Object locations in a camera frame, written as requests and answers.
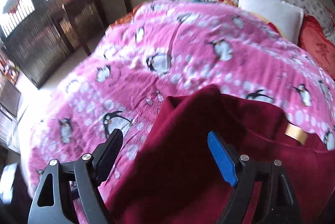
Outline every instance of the red pillow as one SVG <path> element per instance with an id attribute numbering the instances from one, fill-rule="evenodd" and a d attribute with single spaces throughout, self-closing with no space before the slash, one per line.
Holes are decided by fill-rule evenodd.
<path id="1" fill-rule="evenodd" d="M 318 65 L 335 79 L 335 46 L 326 39 L 321 25 L 313 16 L 305 15 L 298 46 L 307 51 Z"/>

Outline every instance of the bed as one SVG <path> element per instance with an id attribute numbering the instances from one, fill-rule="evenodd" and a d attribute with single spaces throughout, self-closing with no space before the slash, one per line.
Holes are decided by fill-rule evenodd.
<path id="1" fill-rule="evenodd" d="M 99 187 L 106 200 L 166 97 L 209 84 L 282 108 L 291 123 L 334 148 L 327 141 L 335 134 L 335 83 L 306 51 L 234 6 L 155 0 L 141 5 L 130 22 L 109 28 L 92 55 L 53 92 L 44 117 L 31 129 L 29 155 L 22 155 L 28 158 L 30 195 L 51 159 L 76 160 L 119 128 L 123 147 Z"/>

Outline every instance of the maroon sweater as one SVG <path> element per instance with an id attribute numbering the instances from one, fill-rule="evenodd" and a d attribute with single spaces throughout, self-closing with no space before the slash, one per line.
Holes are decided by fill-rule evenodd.
<path id="1" fill-rule="evenodd" d="M 305 146 L 285 135 L 282 109 L 220 94 L 208 86 L 188 97 L 168 97 L 136 159 L 107 200 L 117 223 L 215 224 L 231 194 L 207 146 L 223 139 L 259 162 L 279 159 L 298 198 L 304 223 L 315 221 L 335 187 L 335 150 L 316 134 Z M 250 223 L 259 193 L 243 223 Z"/>

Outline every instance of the penguin print blanket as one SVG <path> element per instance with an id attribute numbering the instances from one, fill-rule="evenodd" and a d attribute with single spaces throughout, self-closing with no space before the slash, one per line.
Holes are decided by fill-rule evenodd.
<path id="1" fill-rule="evenodd" d="M 119 128 L 124 145 L 99 188 L 105 200 L 141 149 L 166 97 L 209 84 L 282 108 L 292 124 L 334 149 L 334 81 L 307 52 L 239 8 L 155 0 L 143 4 L 132 22 L 108 30 L 54 91 L 32 129 L 30 194 L 51 159 L 76 160 Z"/>

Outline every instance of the blue gripper pad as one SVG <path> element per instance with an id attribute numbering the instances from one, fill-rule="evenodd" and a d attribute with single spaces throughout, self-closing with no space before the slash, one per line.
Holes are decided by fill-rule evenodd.
<path id="1" fill-rule="evenodd" d="M 235 164 L 213 131 L 209 132 L 207 143 L 223 179 L 234 187 L 238 182 Z"/>

